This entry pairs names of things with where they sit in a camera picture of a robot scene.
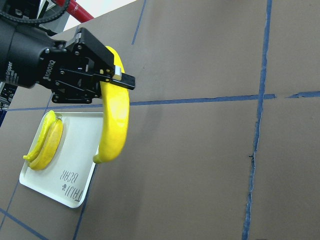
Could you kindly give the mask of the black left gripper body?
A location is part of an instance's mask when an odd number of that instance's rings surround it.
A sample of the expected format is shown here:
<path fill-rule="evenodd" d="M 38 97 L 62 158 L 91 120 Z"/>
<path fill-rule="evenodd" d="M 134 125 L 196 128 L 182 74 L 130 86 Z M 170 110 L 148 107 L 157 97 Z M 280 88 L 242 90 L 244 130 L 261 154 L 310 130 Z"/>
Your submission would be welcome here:
<path fill-rule="evenodd" d="M 45 32 L 25 24 L 0 24 L 0 80 L 23 88 L 38 84 L 52 91 L 52 102 L 90 104 L 100 97 L 93 79 L 93 62 L 53 40 Z"/>

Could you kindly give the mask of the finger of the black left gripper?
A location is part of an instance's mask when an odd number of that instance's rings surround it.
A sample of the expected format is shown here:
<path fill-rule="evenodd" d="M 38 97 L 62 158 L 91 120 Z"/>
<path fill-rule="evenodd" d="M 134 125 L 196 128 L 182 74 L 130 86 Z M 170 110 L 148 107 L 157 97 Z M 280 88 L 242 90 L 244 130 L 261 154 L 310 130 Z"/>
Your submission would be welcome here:
<path fill-rule="evenodd" d="M 119 75 L 103 75 L 103 74 L 93 74 L 93 79 L 95 81 L 110 83 L 122 88 L 126 88 L 128 90 L 134 90 L 136 87 L 136 78 L 132 75 L 128 75 L 126 73 L 122 73 Z"/>
<path fill-rule="evenodd" d="M 74 54 L 89 58 L 97 70 L 109 75 L 122 75 L 122 68 L 114 64 L 115 55 L 86 28 L 79 28 L 74 35 Z"/>

